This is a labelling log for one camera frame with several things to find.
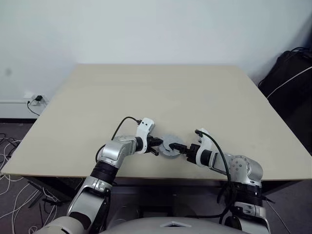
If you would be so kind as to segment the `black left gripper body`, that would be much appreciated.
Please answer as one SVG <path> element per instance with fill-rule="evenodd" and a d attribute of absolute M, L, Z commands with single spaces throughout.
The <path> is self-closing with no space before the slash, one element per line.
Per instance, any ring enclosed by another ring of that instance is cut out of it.
<path fill-rule="evenodd" d="M 149 147 L 154 147 L 153 146 L 153 139 L 154 139 L 154 137 L 153 136 L 147 136 L 147 149 L 146 149 L 146 153 L 148 153 L 148 148 Z"/>

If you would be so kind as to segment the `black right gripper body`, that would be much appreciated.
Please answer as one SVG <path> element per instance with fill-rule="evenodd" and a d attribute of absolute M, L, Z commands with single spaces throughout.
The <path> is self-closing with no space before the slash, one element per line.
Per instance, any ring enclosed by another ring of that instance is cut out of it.
<path fill-rule="evenodd" d="M 186 151 L 186 160 L 193 164 L 199 163 L 199 157 L 197 157 L 197 152 L 200 148 L 200 145 L 197 144 L 191 144 L 189 148 L 187 148 Z"/>

